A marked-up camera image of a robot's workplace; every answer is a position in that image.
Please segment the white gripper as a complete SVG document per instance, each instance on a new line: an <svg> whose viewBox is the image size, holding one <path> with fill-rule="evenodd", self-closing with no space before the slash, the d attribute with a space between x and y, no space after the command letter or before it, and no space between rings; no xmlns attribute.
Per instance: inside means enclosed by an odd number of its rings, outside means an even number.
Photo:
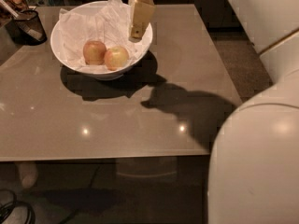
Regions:
<svg viewBox="0 0 299 224"><path fill-rule="evenodd" d="M129 36L131 39L141 40L153 16L155 5L153 0L128 0L131 8Z"/></svg>

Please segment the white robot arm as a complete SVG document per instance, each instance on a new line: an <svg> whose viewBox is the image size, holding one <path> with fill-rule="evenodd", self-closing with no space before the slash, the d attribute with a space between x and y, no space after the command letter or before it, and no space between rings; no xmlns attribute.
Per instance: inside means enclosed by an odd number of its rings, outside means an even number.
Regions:
<svg viewBox="0 0 299 224"><path fill-rule="evenodd" d="M206 224L299 224L299 0L228 0L272 79L222 125Z"/></svg>

